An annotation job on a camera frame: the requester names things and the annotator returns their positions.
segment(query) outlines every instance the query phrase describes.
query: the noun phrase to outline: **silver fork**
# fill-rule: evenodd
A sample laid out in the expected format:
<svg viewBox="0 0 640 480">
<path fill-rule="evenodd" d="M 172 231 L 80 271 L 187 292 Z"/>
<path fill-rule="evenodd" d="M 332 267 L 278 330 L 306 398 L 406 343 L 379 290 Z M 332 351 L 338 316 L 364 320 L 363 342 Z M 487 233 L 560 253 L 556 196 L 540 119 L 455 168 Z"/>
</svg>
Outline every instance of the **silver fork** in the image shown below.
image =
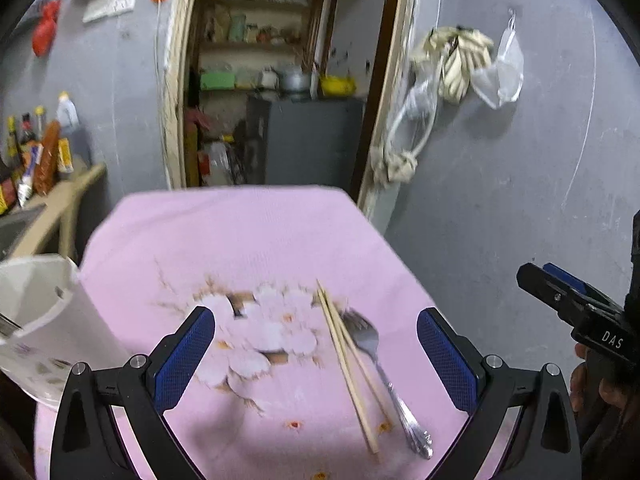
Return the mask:
<svg viewBox="0 0 640 480">
<path fill-rule="evenodd" d="M 378 361 L 378 344 L 380 342 L 378 330 L 376 330 L 367 319 L 353 310 L 344 312 L 342 314 L 342 320 L 349 334 L 351 334 L 355 345 L 365 354 L 368 354 L 373 364 L 376 365 L 376 370 L 378 370 L 383 383 L 386 384 L 386 389 L 389 390 L 389 395 L 391 395 L 396 412 L 398 412 L 398 417 L 404 428 L 404 434 L 409 443 L 409 447 L 414 453 L 423 458 L 430 459 L 433 456 L 431 435 L 420 426 L 414 414 L 398 396 L 393 383 L 386 376 L 385 371 Z"/>
</svg>

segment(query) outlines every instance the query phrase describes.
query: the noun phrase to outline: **blue gripper pad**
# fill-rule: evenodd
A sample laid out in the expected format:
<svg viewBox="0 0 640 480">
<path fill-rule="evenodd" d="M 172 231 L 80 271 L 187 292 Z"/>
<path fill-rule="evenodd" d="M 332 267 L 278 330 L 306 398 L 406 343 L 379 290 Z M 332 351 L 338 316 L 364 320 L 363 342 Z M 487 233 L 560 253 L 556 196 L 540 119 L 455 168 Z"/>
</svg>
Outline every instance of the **blue gripper pad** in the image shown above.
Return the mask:
<svg viewBox="0 0 640 480">
<path fill-rule="evenodd" d="M 454 406 L 471 415 L 478 403 L 475 374 L 427 310 L 418 316 L 417 331 L 418 340 Z"/>
<path fill-rule="evenodd" d="M 566 272 L 566 270 L 561 269 L 560 267 L 555 266 L 554 264 L 545 264 L 542 267 L 542 270 L 544 270 L 545 272 L 548 272 L 549 274 L 551 274 L 553 277 L 557 278 L 561 282 L 565 282 L 567 285 L 573 287 L 575 290 L 577 290 L 581 294 L 587 294 L 587 289 L 584 286 L 583 280 L 579 280 L 575 276 L 572 276 L 571 274 Z"/>
<path fill-rule="evenodd" d="M 179 335 L 188 322 L 189 319 L 175 335 Z M 156 374 L 154 406 L 158 413 L 176 407 L 213 340 L 215 329 L 212 312 L 203 308 Z"/>
</svg>

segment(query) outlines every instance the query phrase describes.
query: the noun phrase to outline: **green box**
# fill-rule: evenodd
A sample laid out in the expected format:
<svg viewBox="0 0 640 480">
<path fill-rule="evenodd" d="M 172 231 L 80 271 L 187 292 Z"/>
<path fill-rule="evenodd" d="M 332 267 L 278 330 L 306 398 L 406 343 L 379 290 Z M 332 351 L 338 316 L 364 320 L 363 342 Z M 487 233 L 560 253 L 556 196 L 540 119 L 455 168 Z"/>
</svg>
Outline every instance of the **green box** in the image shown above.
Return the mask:
<svg viewBox="0 0 640 480">
<path fill-rule="evenodd" d="M 232 72 L 205 72 L 200 76 L 201 90 L 232 90 L 236 87 L 236 74 Z"/>
</svg>

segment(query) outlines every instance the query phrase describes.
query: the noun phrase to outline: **yellow basket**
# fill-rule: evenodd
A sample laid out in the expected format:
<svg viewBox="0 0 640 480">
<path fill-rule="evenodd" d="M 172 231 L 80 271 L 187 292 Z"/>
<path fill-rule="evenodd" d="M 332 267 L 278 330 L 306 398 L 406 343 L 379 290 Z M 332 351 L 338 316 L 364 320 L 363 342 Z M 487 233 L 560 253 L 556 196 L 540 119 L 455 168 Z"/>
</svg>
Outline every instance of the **yellow basket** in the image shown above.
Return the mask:
<svg viewBox="0 0 640 480">
<path fill-rule="evenodd" d="M 356 93 L 357 85 L 353 77 L 323 75 L 320 78 L 322 93 L 327 96 L 348 97 Z"/>
</svg>

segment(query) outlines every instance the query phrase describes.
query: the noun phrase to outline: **pink tablecloth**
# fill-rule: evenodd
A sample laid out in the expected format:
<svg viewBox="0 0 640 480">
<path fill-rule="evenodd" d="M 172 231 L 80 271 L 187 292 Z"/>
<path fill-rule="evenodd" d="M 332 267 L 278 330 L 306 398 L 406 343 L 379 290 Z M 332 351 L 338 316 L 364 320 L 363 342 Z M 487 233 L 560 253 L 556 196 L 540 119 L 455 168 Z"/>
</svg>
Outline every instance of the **pink tablecloth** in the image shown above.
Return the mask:
<svg viewBox="0 0 640 480">
<path fill-rule="evenodd" d="M 418 313 L 433 300 L 342 192 L 234 188 L 129 196 L 92 237 L 81 279 L 132 354 L 151 352 L 195 304 L 216 313 L 207 356 L 178 406 L 165 413 L 207 478 L 423 480 L 466 421 L 415 334 Z M 382 450 L 379 461 L 372 459 L 308 292 L 316 280 L 379 329 L 383 366 L 433 436 L 431 461 L 409 452 L 398 421 L 386 427 L 361 385 Z M 229 315 L 231 305 L 245 316 Z M 249 336 L 251 327 L 242 327 L 260 320 L 277 333 L 278 323 L 284 327 L 286 341 L 275 343 L 283 351 L 268 353 L 270 337 Z M 54 421 L 55 413 L 39 407 L 40 480 L 49 477 Z M 128 422 L 121 417 L 119 424 L 139 474 L 153 478 Z"/>
</svg>

